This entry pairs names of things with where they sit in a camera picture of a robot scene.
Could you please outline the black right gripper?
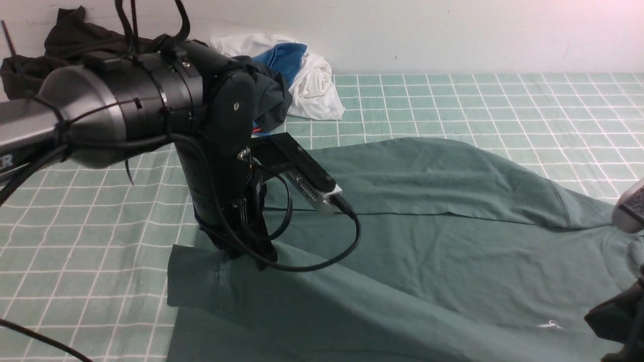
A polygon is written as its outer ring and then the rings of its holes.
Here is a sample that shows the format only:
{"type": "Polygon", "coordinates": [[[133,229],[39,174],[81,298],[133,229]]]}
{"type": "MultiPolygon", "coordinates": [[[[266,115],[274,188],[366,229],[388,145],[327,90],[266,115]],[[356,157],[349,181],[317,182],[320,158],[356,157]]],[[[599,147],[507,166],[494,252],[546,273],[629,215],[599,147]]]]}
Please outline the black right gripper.
{"type": "Polygon", "coordinates": [[[601,361],[643,361],[642,279],[592,308],[584,320],[598,338],[622,344],[619,352],[607,353],[601,361]]]}

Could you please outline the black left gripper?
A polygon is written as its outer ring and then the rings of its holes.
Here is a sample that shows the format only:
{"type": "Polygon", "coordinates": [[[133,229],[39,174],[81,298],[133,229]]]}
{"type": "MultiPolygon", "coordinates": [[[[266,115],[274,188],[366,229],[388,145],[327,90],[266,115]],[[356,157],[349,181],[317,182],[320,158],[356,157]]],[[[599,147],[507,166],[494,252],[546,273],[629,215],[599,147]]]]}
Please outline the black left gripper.
{"type": "Polygon", "coordinates": [[[238,206],[244,200],[258,200],[260,175],[235,156],[220,153],[203,138],[174,136],[174,144],[193,200],[195,220],[214,247],[237,259],[246,254],[239,245],[242,242],[264,259],[276,262],[272,242],[256,241],[242,227],[242,216],[248,216],[251,232],[258,238],[267,237],[264,219],[253,215],[255,206],[246,212],[238,206]]]}

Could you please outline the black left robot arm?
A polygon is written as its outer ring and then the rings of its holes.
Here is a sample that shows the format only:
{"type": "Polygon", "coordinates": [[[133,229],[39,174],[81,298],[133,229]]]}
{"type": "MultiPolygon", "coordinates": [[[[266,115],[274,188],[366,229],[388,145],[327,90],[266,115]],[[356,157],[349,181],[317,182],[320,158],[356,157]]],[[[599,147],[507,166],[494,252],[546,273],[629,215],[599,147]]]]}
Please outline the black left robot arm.
{"type": "Polygon", "coordinates": [[[230,257],[276,263],[249,144],[258,74],[191,41],[123,57],[88,53],[41,89],[2,103],[2,202],[35,172],[71,160],[107,168],[174,144],[195,219],[230,257]]]}

